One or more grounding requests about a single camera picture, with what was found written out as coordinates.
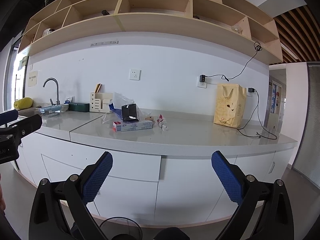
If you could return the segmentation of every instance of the metal screw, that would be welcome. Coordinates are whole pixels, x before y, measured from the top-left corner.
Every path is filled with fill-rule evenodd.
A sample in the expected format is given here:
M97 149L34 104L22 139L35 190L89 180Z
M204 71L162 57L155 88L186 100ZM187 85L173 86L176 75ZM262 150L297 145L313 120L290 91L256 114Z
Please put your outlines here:
M74 174L70 176L71 181L76 181L78 179L78 175Z
M280 180L280 179L278 179L278 180L277 180L277 184L278 184L279 186L283 186L283 181Z
M252 175L248 175L247 176L247 180L250 181L250 182L253 182L256 178Z
M41 179L40 184L41 184L41 185L45 185L47 182L48 182L47 179Z

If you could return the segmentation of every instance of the floor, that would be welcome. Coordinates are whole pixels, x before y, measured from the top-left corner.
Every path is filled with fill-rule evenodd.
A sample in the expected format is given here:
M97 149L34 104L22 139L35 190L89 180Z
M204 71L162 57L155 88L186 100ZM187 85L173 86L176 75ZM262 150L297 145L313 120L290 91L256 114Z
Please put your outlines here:
M28 240L28 225L30 211L36 189L21 177L10 163L0 165L1 186L6 202L5 214L22 240ZM301 240L309 231L320 213L320 190L303 178L294 170L286 169L283 177L285 182L294 220L295 240ZM68 224L71 226L73 218L69 208L63 206ZM256 209L252 219L241 239L250 236L258 219L260 208ZM191 240L213 240L226 225L227 220L210 225L182 228ZM143 228L143 240L152 240L159 229Z

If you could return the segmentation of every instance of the green storage box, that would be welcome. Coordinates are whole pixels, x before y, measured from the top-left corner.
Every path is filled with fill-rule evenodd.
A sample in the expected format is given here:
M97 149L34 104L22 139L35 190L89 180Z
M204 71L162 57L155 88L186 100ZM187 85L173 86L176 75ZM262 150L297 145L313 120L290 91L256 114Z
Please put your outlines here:
M69 103L69 111L89 112L89 103Z

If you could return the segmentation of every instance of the yellow towel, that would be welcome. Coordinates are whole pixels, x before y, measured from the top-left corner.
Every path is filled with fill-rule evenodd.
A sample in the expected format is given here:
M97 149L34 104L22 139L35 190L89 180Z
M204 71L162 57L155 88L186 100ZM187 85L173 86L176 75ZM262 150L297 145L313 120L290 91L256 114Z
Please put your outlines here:
M23 98L14 102L13 107L17 110L31 107L33 100L31 98Z

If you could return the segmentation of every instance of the paper bag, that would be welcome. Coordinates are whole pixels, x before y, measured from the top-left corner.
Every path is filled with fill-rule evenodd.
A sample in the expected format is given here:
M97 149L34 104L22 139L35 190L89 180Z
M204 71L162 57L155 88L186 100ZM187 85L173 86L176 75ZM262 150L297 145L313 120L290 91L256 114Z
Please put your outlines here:
M247 89L237 84L218 84L213 122L233 128L241 125Z

